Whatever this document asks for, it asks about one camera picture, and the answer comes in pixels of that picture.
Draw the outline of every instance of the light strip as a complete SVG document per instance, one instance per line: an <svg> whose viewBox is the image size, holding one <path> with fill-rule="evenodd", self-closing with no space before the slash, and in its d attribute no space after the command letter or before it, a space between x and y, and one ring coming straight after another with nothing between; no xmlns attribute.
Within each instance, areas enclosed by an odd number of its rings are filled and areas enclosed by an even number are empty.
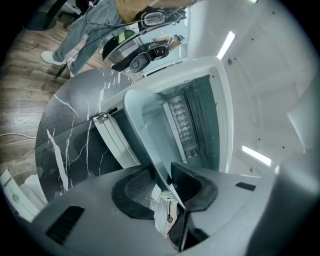
<svg viewBox="0 0 320 256"><path fill-rule="evenodd" d="M233 43L235 38L236 38L236 35L230 31L228 36L226 37L223 45L222 45L221 50L219 51L219 53L217 55L218 59L220 59L220 60L223 59L223 57L225 56L226 52L228 51L229 47L231 46L231 44Z"/></svg>
<svg viewBox="0 0 320 256"><path fill-rule="evenodd" d="M254 158L260 160L261 162L263 162L264 164L266 164L267 166L271 166L271 162L272 160L266 156L264 156L263 154L260 154L246 146L242 146L242 151L246 152L247 154L249 154L250 156L253 156Z"/></svg>

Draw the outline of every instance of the person's arm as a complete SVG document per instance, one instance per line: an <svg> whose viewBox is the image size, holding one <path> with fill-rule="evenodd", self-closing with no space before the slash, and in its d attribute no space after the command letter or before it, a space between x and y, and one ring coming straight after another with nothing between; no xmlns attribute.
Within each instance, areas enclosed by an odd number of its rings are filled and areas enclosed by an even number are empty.
<svg viewBox="0 0 320 256"><path fill-rule="evenodd" d="M169 42L170 39L171 39L171 36L170 36L170 35L165 35L165 36L162 36L162 37L158 37L158 38L153 39L153 42L155 42L155 43L159 43L159 42Z"/></svg>

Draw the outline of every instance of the black marble tabletop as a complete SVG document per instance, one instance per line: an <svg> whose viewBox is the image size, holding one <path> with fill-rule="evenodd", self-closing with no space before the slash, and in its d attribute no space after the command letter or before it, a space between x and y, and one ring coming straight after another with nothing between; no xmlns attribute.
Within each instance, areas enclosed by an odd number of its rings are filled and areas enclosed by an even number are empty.
<svg viewBox="0 0 320 256"><path fill-rule="evenodd" d="M89 177L122 169L92 118L103 113L103 102L132 84L117 71L92 69L68 80L49 101L35 145L37 173L48 202Z"/></svg>

